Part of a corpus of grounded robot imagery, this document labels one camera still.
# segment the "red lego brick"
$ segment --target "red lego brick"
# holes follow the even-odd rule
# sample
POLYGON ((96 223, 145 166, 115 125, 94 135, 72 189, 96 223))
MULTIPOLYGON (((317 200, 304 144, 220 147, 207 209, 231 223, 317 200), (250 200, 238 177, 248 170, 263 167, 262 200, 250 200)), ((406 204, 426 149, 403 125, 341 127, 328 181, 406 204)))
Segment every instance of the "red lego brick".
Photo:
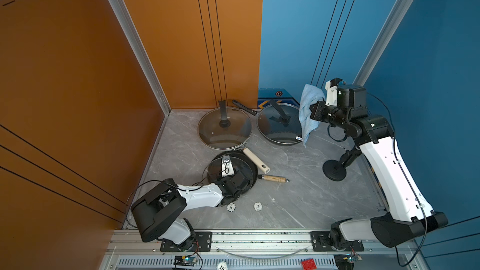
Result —
POLYGON ((317 265, 315 265, 315 261, 313 259, 305 260, 301 263, 303 270, 314 270, 317 269, 317 265))

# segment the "marble floor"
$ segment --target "marble floor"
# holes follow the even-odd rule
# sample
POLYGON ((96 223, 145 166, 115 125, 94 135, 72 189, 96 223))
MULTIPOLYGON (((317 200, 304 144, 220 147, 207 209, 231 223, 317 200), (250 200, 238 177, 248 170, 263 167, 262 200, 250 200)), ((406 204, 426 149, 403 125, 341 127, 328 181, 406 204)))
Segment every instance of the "marble floor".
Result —
MULTIPOLYGON (((190 186, 201 180, 202 171, 220 153, 207 147, 197 135, 197 125, 207 111, 173 111, 168 117, 150 169, 145 180, 173 178, 177 184, 190 186)), ((367 177, 367 169, 360 169, 358 161, 347 168, 341 182, 329 180, 322 172, 322 164, 338 160, 350 149, 348 140, 335 142, 327 135, 327 125, 321 123, 312 132, 305 148, 302 143, 282 147, 267 141, 258 131, 256 119, 247 147, 263 160, 273 176, 282 176, 288 183, 257 180, 255 186, 235 201, 236 209, 201 207, 183 212, 195 229, 214 228, 321 228, 329 229, 333 222, 346 219, 364 219, 380 216, 378 200, 367 177), (262 204, 255 211, 254 203, 262 204)), ((343 132, 331 130, 336 139, 343 132)), ((139 189, 138 196, 152 189, 156 182, 139 189)), ((129 221, 135 224, 131 214, 129 221)))

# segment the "blue wall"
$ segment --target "blue wall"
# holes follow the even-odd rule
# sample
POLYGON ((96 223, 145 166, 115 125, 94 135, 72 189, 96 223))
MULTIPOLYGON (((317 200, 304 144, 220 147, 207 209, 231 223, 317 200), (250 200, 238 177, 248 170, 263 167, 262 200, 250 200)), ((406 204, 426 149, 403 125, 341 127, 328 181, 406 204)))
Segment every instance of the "blue wall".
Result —
POLYGON ((300 101, 306 83, 352 82, 395 1, 355 0, 352 6, 353 0, 338 0, 327 34, 336 0, 263 0, 259 88, 286 89, 300 101))
MULTIPOLYGON (((402 156, 450 223, 480 215, 480 0, 414 0, 365 84, 389 106, 402 156)), ((370 110, 386 115, 375 99, 370 110)), ((480 219, 434 231, 425 244, 480 232, 480 219)), ((480 235, 425 246, 432 269, 478 269, 480 235)))

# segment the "blue towel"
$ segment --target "blue towel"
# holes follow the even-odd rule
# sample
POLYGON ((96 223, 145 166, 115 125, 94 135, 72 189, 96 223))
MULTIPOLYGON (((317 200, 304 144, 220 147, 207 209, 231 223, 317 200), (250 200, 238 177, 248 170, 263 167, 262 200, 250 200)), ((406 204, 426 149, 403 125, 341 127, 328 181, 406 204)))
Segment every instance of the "blue towel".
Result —
POLYGON ((325 100, 325 95, 321 89, 306 84, 303 87, 303 92, 300 99, 300 110, 298 111, 298 119, 301 124, 301 132, 303 138, 303 146, 307 147, 306 143, 310 132, 318 127, 318 121, 310 119, 310 105, 316 104, 319 100, 325 100))

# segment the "black pot handle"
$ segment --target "black pot handle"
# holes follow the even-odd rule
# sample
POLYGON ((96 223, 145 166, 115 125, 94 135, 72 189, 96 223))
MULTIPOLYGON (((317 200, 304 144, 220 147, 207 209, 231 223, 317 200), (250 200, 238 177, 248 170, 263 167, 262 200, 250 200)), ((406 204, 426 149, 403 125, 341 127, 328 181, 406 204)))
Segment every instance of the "black pot handle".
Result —
POLYGON ((242 110, 244 110, 244 111, 247 111, 247 112, 249 112, 250 114, 252 114, 252 115, 254 115, 254 116, 256 116, 257 113, 258 113, 257 111, 254 111, 254 110, 252 110, 252 109, 249 109, 248 107, 246 107, 245 105, 241 104, 241 103, 238 102, 237 100, 232 100, 232 103, 233 103, 234 105, 236 105, 238 108, 240 108, 240 109, 242 109, 242 110))
POLYGON ((227 107, 225 100, 219 100, 218 104, 220 105, 220 117, 222 118, 222 120, 220 120, 220 127, 227 128, 231 123, 227 118, 227 107))
POLYGON ((285 114, 282 107, 273 99, 269 100, 268 103, 272 105, 275 108, 275 110, 280 114, 280 117, 281 117, 280 120, 284 123, 288 123, 288 121, 290 120, 290 116, 287 116, 285 114))

